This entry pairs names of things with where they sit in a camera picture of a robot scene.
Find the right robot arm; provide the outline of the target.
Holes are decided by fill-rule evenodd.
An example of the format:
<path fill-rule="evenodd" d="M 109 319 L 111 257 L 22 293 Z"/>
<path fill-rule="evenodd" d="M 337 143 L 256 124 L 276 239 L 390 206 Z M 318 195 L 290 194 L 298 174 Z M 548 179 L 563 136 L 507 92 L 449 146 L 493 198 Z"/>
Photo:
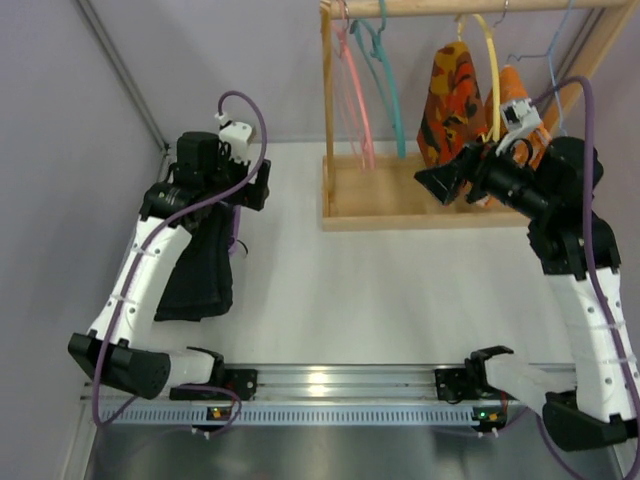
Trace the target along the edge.
<path fill-rule="evenodd" d="M 638 435 L 639 372 L 620 304 L 621 260 L 609 224 L 593 215 L 586 234 L 583 221 L 583 184 L 598 184 L 603 166 L 596 149 L 575 137 L 552 140 L 537 167 L 518 164 L 514 153 L 514 146 L 471 143 L 414 178 L 443 205 L 469 185 L 467 203 L 489 195 L 528 219 L 527 238 L 565 323 L 576 381 L 556 380 L 502 345 L 470 354 L 469 379 L 480 394 L 497 390 L 526 405 L 565 452 L 624 443 Z"/>

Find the purple trousers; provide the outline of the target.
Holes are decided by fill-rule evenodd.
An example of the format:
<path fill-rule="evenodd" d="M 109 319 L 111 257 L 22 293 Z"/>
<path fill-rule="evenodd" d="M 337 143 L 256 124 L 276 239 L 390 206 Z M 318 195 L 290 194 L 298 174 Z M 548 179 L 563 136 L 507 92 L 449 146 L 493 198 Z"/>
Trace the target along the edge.
<path fill-rule="evenodd" d="M 229 255 L 233 255 L 239 245 L 239 228 L 240 228 L 240 220 L 241 220 L 241 209 L 242 207 L 239 205 L 236 205 L 233 208 L 233 218 L 232 218 L 232 231 L 231 231 L 231 237 L 230 237 L 230 241 L 229 241 L 229 247 L 228 247 L 228 252 Z"/>

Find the teal plastic hanger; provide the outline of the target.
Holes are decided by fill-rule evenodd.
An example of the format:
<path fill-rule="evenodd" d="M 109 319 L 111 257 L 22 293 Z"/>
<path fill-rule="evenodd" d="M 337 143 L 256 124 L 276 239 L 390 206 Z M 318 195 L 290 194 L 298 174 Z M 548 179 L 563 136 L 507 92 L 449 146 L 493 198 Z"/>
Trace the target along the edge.
<path fill-rule="evenodd" d="M 379 0 L 378 7 L 380 25 L 377 28 L 366 19 L 357 19 L 351 22 L 349 33 L 356 41 L 385 107 L 395 136 L 397 156 L 404 159 L 407 155 L 404 122 L 393 69 L 382 39 L 387 26 L 386 2 Z"/>

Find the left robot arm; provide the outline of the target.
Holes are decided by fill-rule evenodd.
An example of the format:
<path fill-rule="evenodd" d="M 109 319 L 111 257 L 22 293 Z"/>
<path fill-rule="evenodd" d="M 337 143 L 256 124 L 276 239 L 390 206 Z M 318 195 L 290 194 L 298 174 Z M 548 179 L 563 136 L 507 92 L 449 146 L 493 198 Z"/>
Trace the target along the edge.
<path fill-rule="evenodd" d="M 220 386 L 221 354 L 151 345 L 157 322 L 199 321 L 232 304 L 230 244 L 240 207 L 263 209 L 271 164 L 247 159 L 254 130 L 229 122 L 180 136 L 167 177 L 144 194 L 132 246 L 105 306 L 68 351 L 94 385 L 153 399 L 166 388 Z"/>

